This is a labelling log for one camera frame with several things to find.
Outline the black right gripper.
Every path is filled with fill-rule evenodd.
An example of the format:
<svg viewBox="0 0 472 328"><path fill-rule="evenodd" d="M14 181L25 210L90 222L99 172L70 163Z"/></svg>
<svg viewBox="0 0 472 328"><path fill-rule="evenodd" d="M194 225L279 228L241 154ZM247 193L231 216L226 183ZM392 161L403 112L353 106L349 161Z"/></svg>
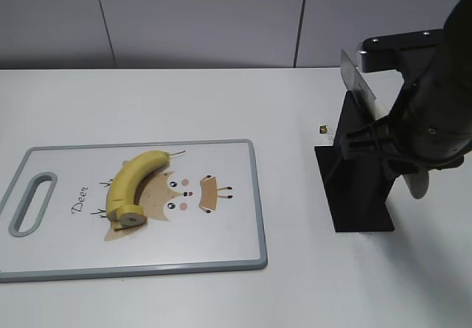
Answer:
<svg viewBox="0 0 472 328"><path fill-rule="evenodd" d="M386 158L394 175L446 170L462 165L471 151L471 56L438 47L427 56L395 52L404 83L387 119L341 137L345 160Z"/></svg>

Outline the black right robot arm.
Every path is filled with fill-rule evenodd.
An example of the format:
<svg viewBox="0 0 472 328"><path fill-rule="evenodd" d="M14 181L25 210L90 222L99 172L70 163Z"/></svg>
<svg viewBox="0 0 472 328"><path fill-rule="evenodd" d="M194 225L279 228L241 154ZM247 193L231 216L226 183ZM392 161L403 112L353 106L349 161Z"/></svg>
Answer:
<svg viewBox="0 0 472 328"><path fill-rule="evenodd" d="M471 0L460 0L441 29L369 38L358 56L358 68L344 59L341 75L372 116L342 136L345 156L458 167L471 151ZM386 70L400 72L403 85L382 115L360 73Z"/></svg>

